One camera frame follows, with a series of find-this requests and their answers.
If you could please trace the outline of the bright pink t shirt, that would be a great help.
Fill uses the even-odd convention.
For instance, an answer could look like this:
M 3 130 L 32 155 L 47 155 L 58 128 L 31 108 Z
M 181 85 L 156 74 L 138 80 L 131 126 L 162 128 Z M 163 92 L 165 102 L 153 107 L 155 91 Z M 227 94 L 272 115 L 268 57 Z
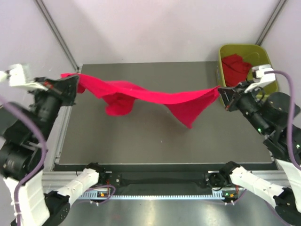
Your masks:
M 128 81 L 103 81 L 85 74 L 77 74 L 77 92 L 86 90 L 106 103 L 106 113 L 123 116 L 130 113 L 136 100 L 166 106 L 184 126 L 191 129 L 196 118 L 218 97 L 218 86 L 210 89 L 179 93 L 164 93 L 147 90 Z

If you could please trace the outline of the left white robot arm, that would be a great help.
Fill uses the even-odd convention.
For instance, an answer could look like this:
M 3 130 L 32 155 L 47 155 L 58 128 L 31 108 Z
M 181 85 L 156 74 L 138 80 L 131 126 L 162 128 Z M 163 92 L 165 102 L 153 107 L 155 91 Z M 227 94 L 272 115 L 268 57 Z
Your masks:
M 0 135 L 5 140 L 0 173 L 11 194 L 14 226 L 57 226 L 84 192 L 106 183 L 104 168 L 90 163 L 67 185 L 43 192 L 46 141 L 61 107 L 74 105 L 78 84 L 78 75 L 58 80 L 36 78 L 26 86 L 33 95 L 29 107 L 8 102 L 0 108 Z

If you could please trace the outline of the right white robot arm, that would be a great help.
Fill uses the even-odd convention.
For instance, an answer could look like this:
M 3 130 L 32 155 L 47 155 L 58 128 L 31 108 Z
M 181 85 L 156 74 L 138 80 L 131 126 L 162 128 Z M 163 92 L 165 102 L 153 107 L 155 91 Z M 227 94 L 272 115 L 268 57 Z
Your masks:
M 265 137 L 263 144 L 282 167 L 289 187 L 268 182 L 242 165 L 230 161 L 218 172 L 208 174 L 207 184 L 219 191 L 228 186 L 239 186 L 268 203 L 286 223 L 301 224 L 301 129 L 293 119 L 301 109 L 292 96 L 282 92 L 270 94 L 266 100 L 256 98 L 262 86 L 251 87 L 243 82 L 218 91 L 226 111 L 239 110 L 257 132 Z

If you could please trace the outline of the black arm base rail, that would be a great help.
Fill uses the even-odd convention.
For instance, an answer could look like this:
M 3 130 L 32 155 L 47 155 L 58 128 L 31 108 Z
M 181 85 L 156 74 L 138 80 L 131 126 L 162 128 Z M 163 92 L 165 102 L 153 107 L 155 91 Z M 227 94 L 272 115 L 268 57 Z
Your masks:
M 223 163 L 196 164 L 100 164 L 117 195 L 200 195 L 210 194 L 210 171 Z

